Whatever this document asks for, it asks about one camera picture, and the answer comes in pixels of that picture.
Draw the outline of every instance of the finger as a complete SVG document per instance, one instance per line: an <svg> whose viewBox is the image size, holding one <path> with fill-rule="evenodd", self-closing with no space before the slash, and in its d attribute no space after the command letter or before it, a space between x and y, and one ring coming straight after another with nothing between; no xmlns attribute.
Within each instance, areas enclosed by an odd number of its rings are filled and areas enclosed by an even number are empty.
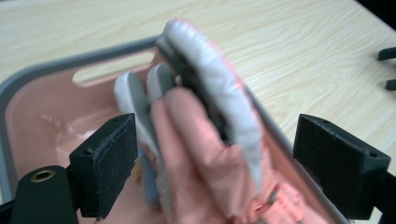
<svg viewBox="0 0 396 224"><path fill-rule="evenodd" d="M255 186L238 145L222 144L201 102L187 89L164 96L166 110L186 149L226 217L239 217L254 197Z"/></svg>
<svg viewBox="0 0 396 224"><path fill-rule="evenodd" d="M151 116L163 155L172 194L172 223L224 223L196 172L186 146L169 119L163 99L154 102Z"/></svg>

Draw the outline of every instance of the black clamp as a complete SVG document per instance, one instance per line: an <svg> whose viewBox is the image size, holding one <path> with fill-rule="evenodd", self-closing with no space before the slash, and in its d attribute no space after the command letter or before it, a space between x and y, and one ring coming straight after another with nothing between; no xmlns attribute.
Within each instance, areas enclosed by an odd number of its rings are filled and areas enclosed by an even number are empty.
<svg viewBox="0 0 396 224"><path fill-rule="evenodd" d="M325 119L300 115L293 157L348 219L396 223L396 177L390 157Z"/></svg>
<svg viewBox="0 0 396 224"><path fill-rule="evenodd" d="M106 218L137 158L134 114L106 122L69 156L70 166L25 175L14 201L0 206L0 223L78 223Z"/></svg>

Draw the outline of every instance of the wooden table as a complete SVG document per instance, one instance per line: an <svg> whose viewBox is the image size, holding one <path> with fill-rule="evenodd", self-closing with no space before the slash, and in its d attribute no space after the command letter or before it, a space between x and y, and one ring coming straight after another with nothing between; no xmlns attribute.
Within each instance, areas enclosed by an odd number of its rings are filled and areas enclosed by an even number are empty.
<svg viewBox="0 0 396 224"><path fill-rule="evenodd" d="M396 92L384 88L396 64L376 60L396 33L353 0L6 1L0 15L0 82L28 65L157 35L182 17L218 43L291 142L305 113L396 158Z"/></svg>

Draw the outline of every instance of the black plastic bracket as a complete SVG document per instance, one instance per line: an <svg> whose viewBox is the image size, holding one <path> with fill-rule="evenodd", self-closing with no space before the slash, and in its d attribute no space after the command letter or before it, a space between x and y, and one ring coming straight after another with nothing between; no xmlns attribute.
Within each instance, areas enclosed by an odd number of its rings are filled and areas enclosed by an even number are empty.
<svg viewBox="0 0 396 224"><path fill-rule="evenodd" d="M396 48L382 49L378 53L378 60L385 61L396 58ZM396 91L396 79L388 80L386 89L389 91Z"/></svg>
<svg viewBox="0 0 396 224"><path fill-rule="evenodd" d="M376 206L392 223L396 208L390 157L325 119L300 115L294 158L349 219L369 219Z"/></svg>
<svg viewBox="0 0 396 224"><path fill-rule="evenodd" d="M14 201L0 206L0 223L78 223L106 218L137 157L134 114L116 117L70 154L70 166L47 166L24 176Z"/></svg>

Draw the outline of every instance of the pink glove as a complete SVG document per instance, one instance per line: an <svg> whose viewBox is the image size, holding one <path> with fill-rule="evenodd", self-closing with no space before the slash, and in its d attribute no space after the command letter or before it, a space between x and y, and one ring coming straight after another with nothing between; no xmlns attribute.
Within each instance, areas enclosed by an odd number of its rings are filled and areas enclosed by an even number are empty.
<svg viewBox="0 0 396 224"><path fill-rule="evenodd" d="M327 223L272 168L262 122L217 49L184 21L169 21L163 34L195 68L233 141L221 141L190 90L173 88L154 101L151 118L172 198L168 221Z"/></svg>

